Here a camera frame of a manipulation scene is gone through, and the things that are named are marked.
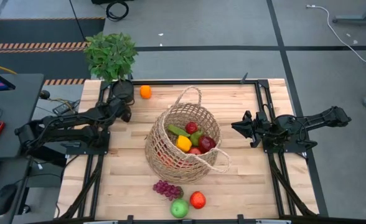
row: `green apple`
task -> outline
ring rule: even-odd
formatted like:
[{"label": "green apple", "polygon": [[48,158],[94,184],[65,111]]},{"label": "green apple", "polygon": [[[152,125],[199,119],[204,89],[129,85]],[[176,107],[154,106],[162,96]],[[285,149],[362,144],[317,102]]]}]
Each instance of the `green apple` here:
[{"label": "green apple", "polygon": [[175,218],[183,218],[188,212],[189,204],[185,200],[178,198],[172,202],[171,213]]}]

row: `grapes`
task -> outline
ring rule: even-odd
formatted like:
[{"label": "grapes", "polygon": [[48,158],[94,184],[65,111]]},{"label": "grapes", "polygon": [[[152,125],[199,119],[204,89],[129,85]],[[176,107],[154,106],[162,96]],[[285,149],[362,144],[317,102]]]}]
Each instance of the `grapes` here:
[{"label": "grapes", "polygon": [[170,201],[174,198],[182,198],[183,190],[181,187],[175,185],[169,185],[166,181],[159,180],[152,186],[152,189],[161,195],[165,195]]}]

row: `yellow bell pepper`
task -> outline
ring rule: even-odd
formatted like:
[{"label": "yellow bell pepper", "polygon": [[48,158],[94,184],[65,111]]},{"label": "yellow bell pepper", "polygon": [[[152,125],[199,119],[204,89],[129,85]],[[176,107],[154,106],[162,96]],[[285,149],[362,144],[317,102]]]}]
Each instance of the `yellow bell pepper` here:
[{"label": "yellow bell pepper", "polygon": [[178,147],[183,152],[188,152],[191,147],[191,141],[188,137],[179,136],[176,141],[176,147]]}]

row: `floor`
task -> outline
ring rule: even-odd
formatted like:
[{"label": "floor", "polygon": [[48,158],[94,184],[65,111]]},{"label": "floor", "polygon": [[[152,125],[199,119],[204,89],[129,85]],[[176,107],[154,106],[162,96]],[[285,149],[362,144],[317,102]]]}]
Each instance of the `floor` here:
[{"label": "floor", "polygon": [[[326,13],[306,9],[317,3],[331,15],[362,14],[366,0],[135,0],[128,2],[126,19],[106,21],[104,33],[129,33],[140,52],[134,78],[285,78],[291,97],[298,93],[303,114],[314,114],[337,105],[353,121],[345,128],[311,132],[319,144],[314,157],[330,217],[366,219],[366,63],[347,50],[307,51],[303,46],[342,45],[328,29]],[[268,3],[273,3],[282,41],[296,46],[282,60],[279,48],[242,50],[234,46],[277,46]],[[104,6],[89,0],[72,0],[78,17],[104,16]],[[73,17],[65,0],[0,0],[0,18]],[[366,26],[333,24],[342,39],[366,46]],[[218,50],[218,45],[226,46]],[[162,47],[186,47],[180,50]],[[359,51],[366,58],[366,50]],[[81,85],[45,86],[52,97],[80,98]],[[39,101],[51,110],[55,104]],[[35,118],[48,115],[42,109]],[[57,189],[35,189],[29,194],[32,213],[14,223],[50,220]]]}]

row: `wooden tabletop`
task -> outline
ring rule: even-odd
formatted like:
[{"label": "wooden tabletop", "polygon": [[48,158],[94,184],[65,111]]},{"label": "wooden tabletop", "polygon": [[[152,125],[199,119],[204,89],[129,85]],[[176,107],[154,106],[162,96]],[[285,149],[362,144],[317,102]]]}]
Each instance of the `wooden tabletop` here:
[{"label": "wooden tabletop", "polygon": [[[98,100],[100,81],[86,81],[83,87],[80,112],[94,107]],[[269,79],[276,116],[292,114],[291,102],[284,79]],[[155,119],[172,105],[187,85],[152,86],[152,97],[144,100],[135,87],[135,104],[131,107],[129,123],[117,119],[110,126],[109,153],[104,158],[101,184],[96,210],[96,220],[125,220],[134,215],[136,220],[174,219],[169,212],[171,202],[152,190],[159,178],[150,169],[144,155],[145,138]],[[202,90],[202,106],[218,121],[222,130],[221,149],[232,158],[232,167],[225,174],[211,171],[203,179],[189,185],[181,185],[188,200],[199,190],[207,198],[203,209],[190,207],[185,218],[219,219],[277,218],[277,208],[270,167],[261,147],[251,148],[245,139],[231,128],[230,123],[240,121],[246,110],[259,111],[253,85],[197,85]],[[182,102],[197,101],[195,91],[188,92]],[[296,154],[286,154],[291,185],[303,202],[317,213],[306,161]],[[87,156],[80,156],[65,170],[59,195],[61,214],[75,200],[82,189]],[[219,156],[216,167],[223,169],[227,161]],[[282,189],[284,210],[288,214],[285,191]],[[92,192],[89,192],[85,214],[88,215]]]}]

